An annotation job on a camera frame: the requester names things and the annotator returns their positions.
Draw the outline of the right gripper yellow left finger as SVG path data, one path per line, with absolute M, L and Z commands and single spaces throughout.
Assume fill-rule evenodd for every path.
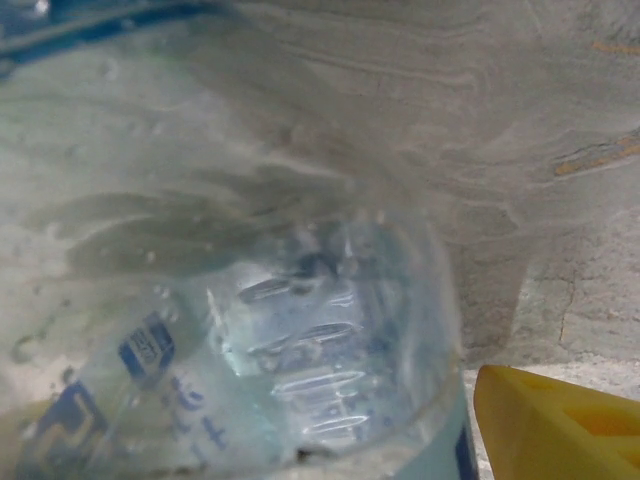
M 28 402 L 0 413 L 0 480 L 14 480 L 25 431 L 37 424 L 52 403 L 49 399 Z

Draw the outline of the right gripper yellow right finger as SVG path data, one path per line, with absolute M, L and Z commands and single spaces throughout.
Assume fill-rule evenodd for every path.
M 495 480 L 640 480 L 640 401 L 485 365 L 473 406 Z

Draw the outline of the clear bottle blue print label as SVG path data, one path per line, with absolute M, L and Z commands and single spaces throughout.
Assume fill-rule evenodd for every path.
M 478 480 L 415 193 L 226 0 L 0 0 L 14 480 Z

